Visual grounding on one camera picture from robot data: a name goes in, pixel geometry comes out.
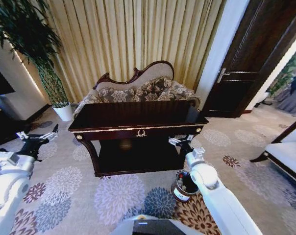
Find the small bin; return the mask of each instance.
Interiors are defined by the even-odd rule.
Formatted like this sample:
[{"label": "small bin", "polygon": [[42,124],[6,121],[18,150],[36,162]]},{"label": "small bin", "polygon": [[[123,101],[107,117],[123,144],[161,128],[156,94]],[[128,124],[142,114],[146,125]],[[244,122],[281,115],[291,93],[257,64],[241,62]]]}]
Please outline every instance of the small bin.
[{"label": "small bin", "polygon": [[[183,185],[186,186],[186,190],[183,190],[177,183],[180,175],[182,175]],[[175,182],[171,186],[171,192],[174,198],[180,202],[187,202],[191,196],[198,192],[197,185],[193,182],[191,175],[187,171],[182,171],[177,174]]]}]

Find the wooden console table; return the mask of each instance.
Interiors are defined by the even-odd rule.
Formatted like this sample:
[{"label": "wooden console table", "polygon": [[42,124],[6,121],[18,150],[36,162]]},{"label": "wooden console table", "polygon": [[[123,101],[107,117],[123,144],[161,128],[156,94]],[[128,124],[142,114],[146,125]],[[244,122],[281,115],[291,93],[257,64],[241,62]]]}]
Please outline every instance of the wooden console table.
[{"label": "wooden console table", "polygon": [[69,131],[88,149],[95,176],[107,176],[182,169],[185,156],[168,137],[197,135],[207,123],[185,100],[100,103],[86,104]]}]

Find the dark wooden door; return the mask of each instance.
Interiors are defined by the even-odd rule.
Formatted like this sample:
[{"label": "dark wooden door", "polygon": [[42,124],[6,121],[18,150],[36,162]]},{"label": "dark wooden door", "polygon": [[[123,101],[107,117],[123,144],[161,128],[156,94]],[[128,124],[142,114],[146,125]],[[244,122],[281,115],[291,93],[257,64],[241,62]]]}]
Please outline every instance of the dark wooden door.
[{"label": "dark wooden door", "polygon": [[296,38],[296,0],[251,0],[203,111],[239,117]]}]

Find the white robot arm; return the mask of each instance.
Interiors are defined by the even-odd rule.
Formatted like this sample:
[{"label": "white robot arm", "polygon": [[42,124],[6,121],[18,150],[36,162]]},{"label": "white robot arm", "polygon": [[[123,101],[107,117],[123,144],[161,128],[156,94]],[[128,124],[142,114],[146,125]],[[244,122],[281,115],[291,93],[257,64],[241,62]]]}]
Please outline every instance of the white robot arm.
[{"label": "white robot arm", "polygon": [[261,235],[261,231],[246,212],[236,196],[227,189],[217,171],[204,163],[203,148],[192,149],[191,137],[185,141],[169,139],[169,142],[184,148],[191,169],[191,178],[198,186],[203,200],[223,235]]},{"label": "white robot arm", "polygon": [[58,136],[58,125],[45,135],[17,133],[25,143],[17,152],[0,152],[0,235],[7,235],[14,225],[15,212],[29,188],[34,162],[39,161],[41,145]]}]

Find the carpet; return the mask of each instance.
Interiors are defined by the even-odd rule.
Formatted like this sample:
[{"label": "carpet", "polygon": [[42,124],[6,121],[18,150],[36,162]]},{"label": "carpet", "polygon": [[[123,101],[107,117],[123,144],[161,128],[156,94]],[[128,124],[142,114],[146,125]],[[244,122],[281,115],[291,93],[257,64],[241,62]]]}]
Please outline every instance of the carpet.
[{"label": "carpet", "polygon": [[[192,141],[237,196],[265,235],[296,235],[296,184],[270,161],[250,163],[296,117],[260,105],[240,118],[209,118]],[[59,123],[59,137],[43,145],[31,188],[17,210],[12,235],[109,234],[123,219],[137,214],[174,218],[207,235],[220,231],[201,194],[188,203],[175,201],[171,184],[177,171],[94,176],[89,154],[48,109],[31,133],[44,134]],[[99,142],[94,143],[99,151]],[[18,151],[20,140],[1,147]]]}]

